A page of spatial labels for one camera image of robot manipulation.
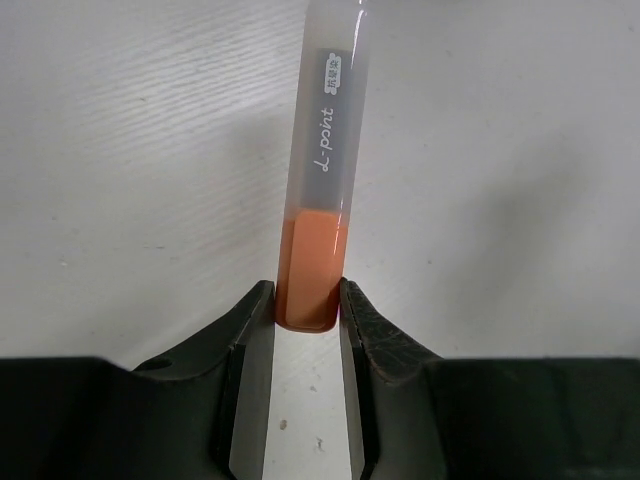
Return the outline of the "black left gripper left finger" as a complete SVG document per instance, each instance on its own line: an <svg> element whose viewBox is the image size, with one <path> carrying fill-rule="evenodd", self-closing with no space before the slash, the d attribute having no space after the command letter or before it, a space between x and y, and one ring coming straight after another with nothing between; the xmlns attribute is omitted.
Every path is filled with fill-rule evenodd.
<svg viewBox="0 0 640 480"><path fill-rule="evenodd" d="M1 362L5 479L259 479L274 285L128 370L96 357Z"/></svg>

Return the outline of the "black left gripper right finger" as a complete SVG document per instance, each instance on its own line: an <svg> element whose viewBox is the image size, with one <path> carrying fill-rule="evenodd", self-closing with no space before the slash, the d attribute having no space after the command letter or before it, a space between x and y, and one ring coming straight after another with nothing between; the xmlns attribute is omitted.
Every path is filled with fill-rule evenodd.
<svg viewBox="0 0 640 480"><path fill-rule="evenodd" d="M355 479L635 479L634 358L441 357L340 283Z"/></svg>

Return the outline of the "peach cap translucent highlighter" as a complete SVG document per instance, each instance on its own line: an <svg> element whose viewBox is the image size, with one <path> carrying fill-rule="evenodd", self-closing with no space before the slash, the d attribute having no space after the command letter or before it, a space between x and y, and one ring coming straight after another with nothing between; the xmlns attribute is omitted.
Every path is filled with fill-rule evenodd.
<svg viewBox="0 0 640 480"><path fill-rule="evenodd" d="M367 1L312 1L304 25L276 284L276 322L337 320L372 37Z"/></svg>

